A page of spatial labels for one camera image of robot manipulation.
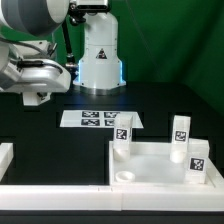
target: green wall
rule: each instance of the green wall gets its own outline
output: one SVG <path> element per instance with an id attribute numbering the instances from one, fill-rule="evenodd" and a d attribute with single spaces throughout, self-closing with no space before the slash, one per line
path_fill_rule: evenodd
<path id="1" fill-rule="evenodd" d="M 119 21 L 118 54 L 126 80 L 184 83 L 224 115 L 223 0 L 112 0 L 111 4 Z M 11 39 L 34 39 L 2 30 Z M 80 59 L 83 26 L 69 30 Z M 63 64 L 61 28 L 53 39 Z"/>

